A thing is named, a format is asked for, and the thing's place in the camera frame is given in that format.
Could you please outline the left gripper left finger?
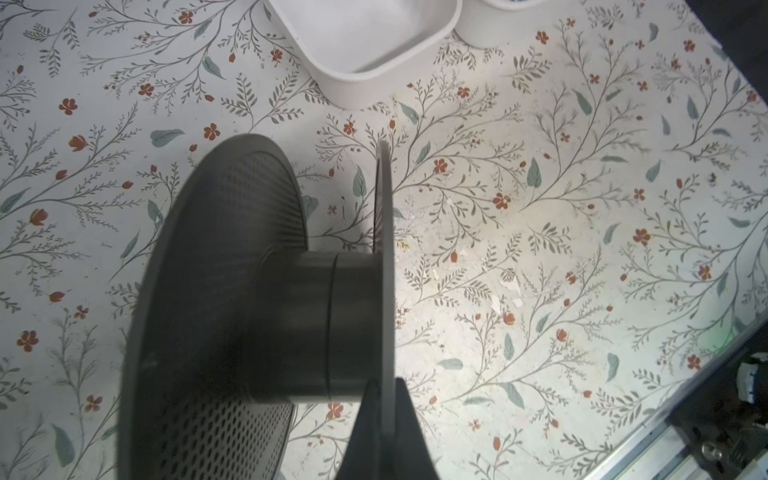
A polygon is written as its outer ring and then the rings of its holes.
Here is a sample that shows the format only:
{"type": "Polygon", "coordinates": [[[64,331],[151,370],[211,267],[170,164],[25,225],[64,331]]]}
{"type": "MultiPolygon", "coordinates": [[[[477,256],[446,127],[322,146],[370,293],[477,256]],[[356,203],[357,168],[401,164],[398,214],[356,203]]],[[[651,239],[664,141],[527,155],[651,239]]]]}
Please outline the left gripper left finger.
{"type": "Polygon", "coordinates": [[[336,480],[374,480],[381,474],[381,405],[378,383],[367,383],[336,480]]]}

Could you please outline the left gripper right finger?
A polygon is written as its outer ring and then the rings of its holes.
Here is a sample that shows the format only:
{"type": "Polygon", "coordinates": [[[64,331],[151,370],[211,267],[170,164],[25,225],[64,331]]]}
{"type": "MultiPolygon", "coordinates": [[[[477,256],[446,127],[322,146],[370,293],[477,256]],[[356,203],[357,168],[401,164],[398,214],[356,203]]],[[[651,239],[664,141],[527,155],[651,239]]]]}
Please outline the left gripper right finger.
{"type": "Polygon", "coordinates": [[[394,478],[438,480],[407,385],[396,379],[394,478]]]}

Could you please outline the dark grey foam spool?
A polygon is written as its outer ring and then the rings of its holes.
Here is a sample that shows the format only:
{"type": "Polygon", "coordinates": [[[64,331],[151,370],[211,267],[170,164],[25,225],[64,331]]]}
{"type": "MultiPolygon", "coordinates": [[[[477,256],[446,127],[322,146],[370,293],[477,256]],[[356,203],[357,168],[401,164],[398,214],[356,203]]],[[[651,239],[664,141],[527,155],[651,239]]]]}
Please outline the dark grey foam spool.
{"type": "Polygon", "coordinates": [[[394,477],[391,149],[376,149],[374,247],[314,252],[283,151],[257,134],[210,151],[166,216],[130,330],[122,479],[273,479],[300,402],[380,389],[394,477]]]}

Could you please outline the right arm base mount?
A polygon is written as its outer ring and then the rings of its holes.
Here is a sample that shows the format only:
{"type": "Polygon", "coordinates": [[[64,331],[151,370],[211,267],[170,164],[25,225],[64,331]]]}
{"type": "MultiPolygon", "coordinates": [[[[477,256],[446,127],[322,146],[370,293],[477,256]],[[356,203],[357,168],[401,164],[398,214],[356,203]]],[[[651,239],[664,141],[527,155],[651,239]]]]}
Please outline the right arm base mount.
{"type": "Polygon", "coordinates": [[[708,364],[672,411],[688,452],[712,479],[767,477],[767,354],[708,364]]]}

